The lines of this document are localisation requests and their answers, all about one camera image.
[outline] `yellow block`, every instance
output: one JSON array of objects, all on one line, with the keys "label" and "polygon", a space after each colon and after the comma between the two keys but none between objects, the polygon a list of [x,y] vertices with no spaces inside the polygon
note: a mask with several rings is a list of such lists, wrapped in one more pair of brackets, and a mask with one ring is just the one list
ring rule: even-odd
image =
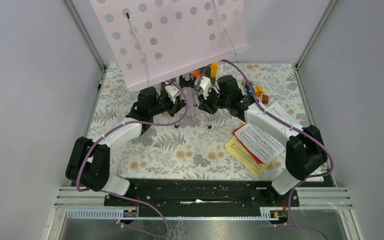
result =
[{"label": "yellow block", "polygon": [[210,70],[209,70],[209,72],[210,72],[210,77],[211,78],[216,78],[217,77],[217,69],[219,68],[219,62],[215,62],[215,63],[213,63],[213,64],[211,64],[211,68],[210,68]]},{"label": "yellow block", "polygon": [[257,178],[266,170],[268,164],[258,164],[251,154],[245,149],[242,143],[236,136],[233,136],[225,145],[226,150],[232,154],[232,156],[241,162],[245,167],[254,174]]}]

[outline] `glass panel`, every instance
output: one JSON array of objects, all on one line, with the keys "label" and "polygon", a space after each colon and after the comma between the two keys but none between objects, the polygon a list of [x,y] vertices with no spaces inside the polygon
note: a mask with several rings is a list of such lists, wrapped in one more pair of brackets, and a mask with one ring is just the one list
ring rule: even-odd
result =
[{"label": "glass panel", "polygon": [[[335,210],[294,210],[299,224],[321,230],[329,239],[346,240],[341,217]],[[155,234],[166,231],[161,220],[136,220],[133,226]],[[273,227],[268,221],[247,220],[170,220],[170,236],[176,240],[307,240],[295,226]],[[310,231],[317,239],[321,235]],[[153,240],[153,236],[129,228],[120,228],[114,220],[66,219],[61,240]]]}]

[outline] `red paper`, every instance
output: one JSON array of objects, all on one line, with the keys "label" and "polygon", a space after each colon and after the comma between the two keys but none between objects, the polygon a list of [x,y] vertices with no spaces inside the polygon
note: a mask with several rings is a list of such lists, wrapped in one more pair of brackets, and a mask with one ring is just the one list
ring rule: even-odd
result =
[{"label": "red paper", "polygon": [[[244,125],[236,128],[234,131],[233,131],[233,134],[236,136],[236,131],[239,130],[240,128],[242,128],[243,126],[245,126],[247,123],[245,123]],[[258,159],[245,145],[243,142],[241,142],[241,140],[239,140],[239,138],[237,139],[241,144],[242,146],[246,149],[246,151],[251,154],[251,156],[254,158],[254,160],[258,163],[258,164],[263,164],[264,162],[262,162],[260,159]]]}]

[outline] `orange block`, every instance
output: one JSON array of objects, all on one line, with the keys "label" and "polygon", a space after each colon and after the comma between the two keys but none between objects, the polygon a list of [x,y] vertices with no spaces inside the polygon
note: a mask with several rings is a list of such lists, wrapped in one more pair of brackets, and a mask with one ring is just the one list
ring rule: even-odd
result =
[{"label": "orange block", "polygon": [[198,69],[194,70],[193,71],[193,76],[195,76],[195,78],[197,79],[197,78],[199,78],[201,76],[201,72]]},{"label": "orange block", "polygon": [[263,95],[263,88],[261,86],[256,86],[254,87],[254,90],[255,90],[255,96],[257,98],[261,97],[261,95]]},{"label": "orange block", "polygon": [[269,103],[269,96],[263,95],[262,96],[262,103],[263,104],[268,104]]}]

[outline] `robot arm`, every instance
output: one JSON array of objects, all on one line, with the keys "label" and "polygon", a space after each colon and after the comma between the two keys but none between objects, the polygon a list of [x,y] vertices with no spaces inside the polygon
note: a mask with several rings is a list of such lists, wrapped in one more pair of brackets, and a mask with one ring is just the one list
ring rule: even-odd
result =
[{"label": "robot arm", "polygon": [[[186,106],[181,100],[178,92],[161,94],[157,97],[154,87],[148,87],[140,91],[137,102],[135,102],[130,113],[121,124],[132,121],[143,121],[153,123],[154,116],[168,112],[174,116],[180,109]],[[149,129],[149,124],[132,123],[125,125],[105,137],[92,151],[80,176],[80,184],[93,191],[105,191],[118,195],[125,195],[129,189],[129,181],[117,175],[110,174],[111,150],[120,149],[128,141],[139,137]],[[70,160],[68,162],[65,176],[76,181],[81,165],[87,152],[101,136],[95,139],[80,137],[76,140]]]},{"label": "robot arm", "polygon": [[[264,114],[257,106],[257,104],[261,103],[254,102],[251,96],[243,95],[236,79],[231,75],[220,77],[217,82],[219,91],[209,87],[201,88],[206,93],[203,92],[198,97],[200,101],[198,108],[200,110],[215,114],[218,109],[227,109],[232,116],[261,128],[285,146],[286,168],[272,182],[272,187],[277,194],[286,194],[297,183],[307,178],[326,162],[326,153],[320,147],[304,135],[285,127]],[[130,113],[123,122],[153,122],[154,116],[164,112],[174,116],[185,105],[185,102],[180,99],[178,91],[170,86],[166,87],[166,93],[160,97],[157,97],[154,87],[148,87],[140,91],[138,101],[133,104]],[[120,149],[123,144],[139,137],[149,127],[148,124],[129,124],[104,139],[93,151],[93,157],[89,158],[80,178],[80,183],[94,191],[107,191],[124,195],[129,188],[129,181],[119,176],[110,175],[110,147],[111,149]],[[323,143],[317,127],[313,125],[295,127],[302,129]],[[76,141],[65,172],[68,179],[76,180],[80,165],[94,141],[85,137],[81,137]]]},{"label": "robot arm", "polygon": [[[319,146],[262,112],[257,106],[261,103],[255,102],[253,97],[244,96],[233,76],[222,76],[217,82],[219,93],[211,89],[207,98],[200,96],[201,104],[198,108],[209,114],[215,114],[217,109],[227,109],[232,116],[259,127],[286,148],[286,168],[271,184],[279,195],[286,194],[326,162],[327,155]],[[302,129],[323,144],[317,127],[294,127]]]}]

